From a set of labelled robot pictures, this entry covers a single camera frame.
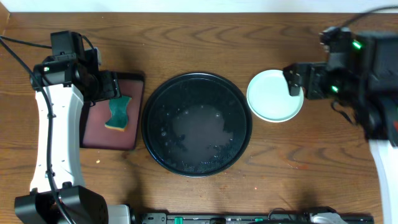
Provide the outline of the pale green plate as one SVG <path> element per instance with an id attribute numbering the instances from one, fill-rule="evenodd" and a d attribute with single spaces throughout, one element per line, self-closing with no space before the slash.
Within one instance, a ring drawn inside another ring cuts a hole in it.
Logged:
<path id="1" fill-rule="evenodd" d="M 249 83 L 246 99 L 251 111 L 259 118 L 282 123 L 296 116 L 303 105 L 303 90 L 290 96 L 282 70 L 265 70 Z"/>

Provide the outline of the green sponge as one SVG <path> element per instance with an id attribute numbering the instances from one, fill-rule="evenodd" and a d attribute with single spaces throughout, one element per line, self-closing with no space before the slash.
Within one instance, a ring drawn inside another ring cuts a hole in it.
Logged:
<path id="1" fill-rule="evenodd" d="M 109 101 L 111 117 L 104 124 L 106 128 L 118 131 L 124 131 L 127 128 L 129 122 L 127 107 L 130 100 L 130 96 L 122 95 L 120 98 L 114 98 Z"/>

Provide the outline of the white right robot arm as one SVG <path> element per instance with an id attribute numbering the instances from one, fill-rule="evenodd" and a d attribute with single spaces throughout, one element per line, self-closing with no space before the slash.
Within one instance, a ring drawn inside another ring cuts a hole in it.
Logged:
<path id="1" fill-rule="evenodd" d="M 289 94 L 333 99 L 364 129 L 381 190 L 385 223 L 397 223 L 397 34 L 330 27 L 320 34 L 328 58 L 283 69 Z"/>

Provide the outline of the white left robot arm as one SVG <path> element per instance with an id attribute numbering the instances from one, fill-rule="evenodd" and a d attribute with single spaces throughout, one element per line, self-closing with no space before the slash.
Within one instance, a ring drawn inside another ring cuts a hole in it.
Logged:
<path id="1" fill-rule="evenodd" d="M 23 223 L 131 223 L 127 205 L 108 205 L 85 187 L 80 118 L 85 103 L 121 96 L 115 73 L 99 70 L 98 49 L 54 50 L 31 71 L 39 140 L 29 195 L 15 199 Z"/>

